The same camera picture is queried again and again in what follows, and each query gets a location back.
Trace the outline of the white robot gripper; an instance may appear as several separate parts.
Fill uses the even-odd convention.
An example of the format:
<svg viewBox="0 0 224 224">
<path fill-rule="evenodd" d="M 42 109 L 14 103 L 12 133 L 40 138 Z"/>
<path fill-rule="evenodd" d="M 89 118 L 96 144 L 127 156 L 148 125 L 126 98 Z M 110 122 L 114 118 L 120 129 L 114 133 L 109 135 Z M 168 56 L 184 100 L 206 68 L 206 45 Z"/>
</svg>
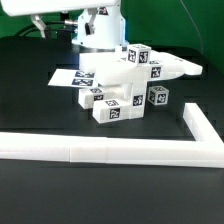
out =
<svg viewBox="0 0 224 224">
<path fill-rule="evenodd" d="M 96 8 L 115 6 L 119 2 L 120 0 L 0 0 L 0 5 L 11 17 L 31 15 L 31 21 L 40 31 L 41 37 L 49 39 L 51 30 L 37 14 L 87 9 L 85 32 L 92 35 L 95 30 Z"/>
</svg>

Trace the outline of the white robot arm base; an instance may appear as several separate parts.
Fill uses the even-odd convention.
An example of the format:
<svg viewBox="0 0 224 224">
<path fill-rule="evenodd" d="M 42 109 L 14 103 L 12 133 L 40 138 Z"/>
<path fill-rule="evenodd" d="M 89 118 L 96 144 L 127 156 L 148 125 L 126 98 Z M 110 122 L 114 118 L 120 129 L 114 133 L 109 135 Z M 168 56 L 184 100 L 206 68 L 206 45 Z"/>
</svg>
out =
<svg viewBox="0 0 224 224">
<path fill-rule="evenodd" d="M 114 50 L 117 46 L 126 47 L 126 21 L 120 12 L 121 4 L 115 6 L 98 7 L 94 21 L 94 33 L 85 32 L 86 10 L 78 17 L 77 36 L 72 43 L 83 48 L 95 50 Z"/>
</svg>

